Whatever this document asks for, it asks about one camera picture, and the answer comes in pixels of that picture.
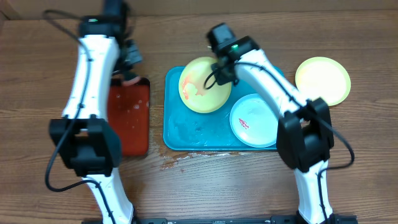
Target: wood grain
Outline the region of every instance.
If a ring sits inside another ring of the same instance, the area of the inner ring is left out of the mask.
[[[353,167],[328,173],[336,213],[360,223],[398,219],[398,11],[298,12],[218,16],[140,17],[134,38],[143,54],[138,73],[151,81],[150,149],[124,158],[124,188],[140,217],[217,218],[293,214],[294,176],[276,152],[217,155],[172,152],[162,140],[167,71],[211,55],[205,34],[227,22],[250,35],[292,82],[314,56],[339,61],[350,74],[348,98],[331,109],[333,124],[355,149]],[[76,23],[62,20],[68,28]],[[44,21],[7,21],[0,36],[0,222],[79,223],[101,214],[87,187],[45,188],[53,151],[51,118],[67,102],[76,43]],[[331,164],[348,161],[336,142]],[[57,159],[51,181],[77,181]]]

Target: wooden table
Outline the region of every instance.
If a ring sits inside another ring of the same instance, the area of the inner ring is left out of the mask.
[[[299,198],[293,172],[276,152],[190,154],[162,140],[167,71],[211,55],[205,34],[227,22],[250,35],[292,82],[314,56],[339,61],[352,89],[332,107],[334,127],[355,149],[353,167],[328,173],[334,211],[360,223],[398,219],[398,11],[300,12],[218,16],[140,17],[134,33],[151,81],[150,149],[145,159],[124,158],[124,189],[140,217],[216,218],[293,214]],[[75,29],[76,23],[62,21]],[[0,222],[79,223],[101,218],[88,187],[64,193],[45,188],[54,146],[49,119],[66,105],[77,45],[44,21],[7,21],[0,36]],[[336,142],[331,164],[349,160]],[[51,181],[78,181],[58,158]]]

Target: cable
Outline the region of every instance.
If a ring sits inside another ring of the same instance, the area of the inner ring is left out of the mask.
[[[205,84],[204,84],[204,88],[206,90],[210,89],[215,83],[216,81],[214,81],[213,84],[211,84],[209,87],[206,87],[206,83],[207,81],[210,79],[211,76],[215,75],[217,72],[219,72],[220,70],[226,68],[226,67],[230,67],[230,66],[236,66],[236,65],[249,65],[249,66],[253,66],[256,67],[264,72],[266,72],[268,75],[270,75],[270,77],[279,85],[279,87],[282,89],[283,92],[285,92],[285,94],[287,96],[289,96],[289,100],[293,101],[300,109],[304,109],[304,107],[294,98],[294,96],[292,96],[292,94],[290,94],[289,91],[287,91],[285,89],[285,87],[281,84],[281,82],[275,77],[273,76],[273,74],[271,74],[270,71],[267,70],[266,67],[262,66],[262,65],[258,65],[255,63],[250,63],[250,62],[235,62],[235,63],[231,63],[229,65],[225,65],[224,67],[220,67],[217,68],[216,70],[214,70],[210,75],[207,76],[206,80],[205,80]],[[326,121],[324,121],[323,119],[321,119],[318,115],[312,113],[309,110],[306,110],[306,112],[316,121],[318,121],[318,123],[320,123],[322,126],[324,126],[325,128],[327,128],[329,131],[331,131],[344,145],[345,147],[348,149],[349,154],[351,156],[351,160],[345,164],[345,165],[341,165],[341,166],[334,166],[334,167],[327,167],[322,169],[317,177],[318,177],[318,192],[319,192],[319,198],[320,198],[320,203],[321,203],[321,208],[322,208],[322,213],[323,216],[325,218],[325,223],[328,224],[328,216],[326,214],[326,210],[325,210],[325,204],[323,203],[323,195],[322,195],[322,186],[321,186],[321,177],[322,177],[322,173],[326,170],[335,170],[335,169],[344,169],[347,168],[351,165],[353,165],[354,160],[355,160],[355,155],[354,155],[354,151],[353,148],[351,147],[351,145],[348,143],[348,141],[335,129],[333,129]]]
[[[45,171],[45,185],[47,186],[47,188],[49,190],[51,190],[53,192],[63,192],[63,191],[72,189],[74,187],[77,187],[77,186],[79,186],[81,184],[87,184],[87,183],[95,184],[95,187],[98,188],[99,193],[102,196],[106,211],[108,212],[108,215],[109,215],[109,217],[112,220],[112,223],[116,224],[115,219],[114,219],[113,214],[112,214],[112,211],[111,211],[111,209],[110,209],[110,207],[108,205],[108,202],[106,201],[106,197],[105,197],[105,194],[103,192],[103,189],[101,188],[100,183],[98,183],[97,181],[95,181],[95,180],[82,180],[82,181],[79,181],[77,183],[71,184],[69,186],[63,187],[61,189],[52,187],[51,184],[50,184],[50,172],[51,172],[51,168],[53,166],[54,160],[57,157],[58,152],[59,152],[60,148],[63,146],[66,138],[72,133],[73,125],[75,124],[76,119],[79,117],[81,109],[84,108],[83,101],[84,101],[84,98],[85,98],[85,95],[86,95],[86,91],[87,91],[88,80],[89,80],[90,73],[91,73],[91,62],[93,61],[93,59],[91,58],[90,51],[88,50],[87,46],[82,41],[80,41],[79,37],[76,36],[75,34],[73,34],[72,32],[70,32],[68,29],[66,29],[64,26],[62,26],[58,22],[55,22],[54,19],[49,16],[49,14],[58,14],[58,15],[66,16],[66,17],[69,17],[71,19],[76,19],[76,20],[81,20],[81,18],[76,16],[76,15],[70,14],[68,12],[59,11],[59,10],[52,10],[52,9],[46,10],[42,14],[43,18],[48,23],[53,25],[58,30],[60,30],[60,31],[64,32],[65,34],[67,34],[73,40],[77,41],[78,44],[83,48],[83,50],[85,51],[86,57],[87,57],[87,72],[86,72],[85,84],[83,86],[83,92],[81,94],[81,98],[80,98],[80,102],[78,104],[78,109],[77,109],[76,115],[72,119],[70,124],[68,125],[68,127],[67,127],[66,131],[64,132],[64,134],[62,135],[60,141],[58,142],[57,146],[55,147],[55,150],[54,150],[54,152],[53,152],[53,154],[52,154],[52,156],[51,156],[51,158],[49,160],[49,163],[47,164],[47,169]]]

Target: pale yellow plate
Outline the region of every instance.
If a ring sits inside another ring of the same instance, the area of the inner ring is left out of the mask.
[[[198,113],[210,113],[222,107],[231,94],[231,83],[219,86],[215,84],[206,90],[203,84],[212,72],[211,65],[216,63],[212,57],[200,57],[191,61],[183,70],[178,81],[178,92],[181,100],[191,110]],[[215,78],[212,76],[207,83],[210,86]]]
[[[295,82],[304,96],[311,100],[322,97],[329,106],[345,100],[351,89],[351,80],[346,69],[326,57],[314,57],[304,61],[297,69]]]

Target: wooden surface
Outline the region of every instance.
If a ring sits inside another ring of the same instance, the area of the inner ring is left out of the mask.
[[[336,213],[360,223],[398,220],[398,11],[300,12],[228,16],[140,17],[134,34],[151,81],[150,149],[145,159],[124,158],[124,189],[140,217],[216,218],[293,214],[294,176],[276,152],[189,154],[162,140],[167,71],[211,55],[205,34],[228,22],[250,35],[274,65],[294,80],[314,56],[339,61],[352,89],[331,109],[334,127],[354,147],[356,162],[328,173]],[[62,21],[75,29],[73,21]],[[7,21],[0,36],[0,222],[79,223],[100,218],[85,186],[64,193],[45,188],[44,171],[54,146],[49,119],[59,118],[76,68],[76,43],[44,21]],[[331,164],[349,160],[336,142]],[[57,159],[51,182],[79,180]]]

